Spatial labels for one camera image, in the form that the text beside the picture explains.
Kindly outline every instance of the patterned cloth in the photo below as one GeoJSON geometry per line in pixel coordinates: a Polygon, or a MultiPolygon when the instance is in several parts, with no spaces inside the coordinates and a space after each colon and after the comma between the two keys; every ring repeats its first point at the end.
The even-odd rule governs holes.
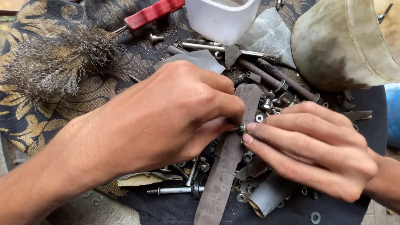
{"type": "MultiPolygon", "coordinates": [[[[75,4],[65,0],[30,0],[21,9],[9,31],[0,61],[0,74],[14,60],[15,56],[10,51],[18,49],[19,43],[30,38],[54,38],[62,41],[61,37],[65,36],[62,34],[68,34],[77,27],[88,29],[91,26],[97,26],[112,32],[124,25],[125,17],[155,2],[155,0],[85,0],[81,4],[75,4]]],[[[279,14],[291,30],[298,17],[315,3],[315,0],[286,0],[279,14]]],[[[275,5],[275,1],[262,0],[258,14],[275,5]]],[[[83,76],[76,96],[41,103],[37,107],[34,107],[15,86],[0,84],[0,131],[18,148],[33,155],[70,120],[105,104],[109,100],[109,90],[114,82],[118,84],[116,91],[119,93],[135,84],[128,74],[140,80],[146,79],[154,73],[152,68],[154,64],[161,58],[169,57],[166,48],[176,39],[197,38],[198,35],[188,24],[185,8],[172,13],[165,20],[149,24],[133,33],[125,31],[116,39],[116,42],[125,45],[126,51],[118,54],[108,67],[99,69],[100,71],[88,72],[83,76]],[[148,41],[150,32],[164,36],[165,41],[152,46],[148,41]]],[[[65,48],[58,49],[53,54],[63,56],[68,53],[70,49],[65,48]]],[[[309,88],[300,77],[296,76],[296,71],[283,67],[279,69],[309,88]]],[[[237,73],[239,71],[225,75],[231,77],[237,73]]],[[[363,123],[359,127],[370,146],[379,153],[382,148],[382,153],[384,152],[384,143],[386,143],[386,107],[383,107],[386,101],[382,100],[384,98],[382,89],[378,87],[352,92],[354,97],[352,103],[358,99],[357,102],[360,105],[346,105],[346,108],[354,108],[353,110],[374,110],[374,118],[378,114],[377,119],[380,118],[380,120],[373,120],[370,124],[363,123]],[[368,104],[363,99],[366,96],[378,103],[368,104]]],[[[335,97],[336,94],[325,95],[324,99],[334,102],[335,97]]],[[[179,182],[161,184],[165,187],[175,185],[183,186],[179,182]]],[[[113,181],[97,189],[138,210],[143,225],[192,224],[198,201],[191,195],[149,197],[144,194],[145,189],[148,188],[139,187],[132,192],[118,188],[116,181],[113,181]]],[[[292,197],[294,200],[286,203],[283,209],[275,210],[268,219],[262,220],[255,215],[248,204],[238,204],[236,195],[237,193],[231,194],[221,224],[309,224],[310,214],[314,211],[320,212],[324,224],[352,224],[361,221],[368,205],[368,199],[362,199],[358,205],[350,205],[327,196],[322,196],[319,200],[310,203],[309,200],[301,199],[302,196],[296,195],[292,197]],[[305,203],[312,207],[306,210],[305,203]],[[335,212],[340,216],[334,217],[330,212],[335,212]]]]}

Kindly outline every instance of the dirty plastic bucket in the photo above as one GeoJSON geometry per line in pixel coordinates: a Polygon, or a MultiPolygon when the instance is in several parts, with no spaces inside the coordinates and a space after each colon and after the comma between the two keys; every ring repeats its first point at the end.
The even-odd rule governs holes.
{"type": "Polygon", "coordinates": [[[218,43],[236,44],[256,17],[261,0],[186,0],[189,24],[218,43]]]}
{"type": "Polygon", "coordinates": [[[386,84],[385,91],[388,105],[387,145],[400,148],[400,84],[386,84]]]}
{"type": "MultiPolygon", "coordinates": [[[[389,13],[397,12],[392,8],[389,13]]],[[[296,21],[291,45],[300,74],[322,90],[400,82],[400,67],[382,35],[372,0],[318,1],[296,21]]]]}

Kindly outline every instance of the red tool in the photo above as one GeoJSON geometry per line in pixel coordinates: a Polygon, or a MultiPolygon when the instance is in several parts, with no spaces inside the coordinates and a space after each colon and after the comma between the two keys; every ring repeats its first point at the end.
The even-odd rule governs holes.
{"type": "Polygon", "coordinates": [[[137,30],[150,22],[180,9],[184,5],[185,0],[160,0],[154,5],[126,17],[124,21],[130,30],[137,30]]]}

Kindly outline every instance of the forearm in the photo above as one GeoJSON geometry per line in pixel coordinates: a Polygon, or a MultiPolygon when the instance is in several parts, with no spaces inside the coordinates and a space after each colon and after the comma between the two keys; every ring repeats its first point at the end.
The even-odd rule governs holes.
{"type": "Polygon", "coordinates": [[[400,162],[370,151],[378,163],[378,174],[367,184],[364,193],[379,204],[400,213],[400,162]]]}
{"type": "Polygon", "coordinates": [[[37,224],[70,198],[90,189],[84,178],[60,161],[62,154],[45,147],[0,178],[0,225],[37,224]]]}

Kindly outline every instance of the white plastic container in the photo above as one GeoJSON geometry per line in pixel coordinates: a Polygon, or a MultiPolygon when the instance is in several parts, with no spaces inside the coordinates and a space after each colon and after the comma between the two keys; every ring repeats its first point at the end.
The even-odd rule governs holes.
{"type": "Polygon", "coordinates": [[[189,24],[199,34],[230,46],[256,17],[261,0],[186,0],[189,24]]]}

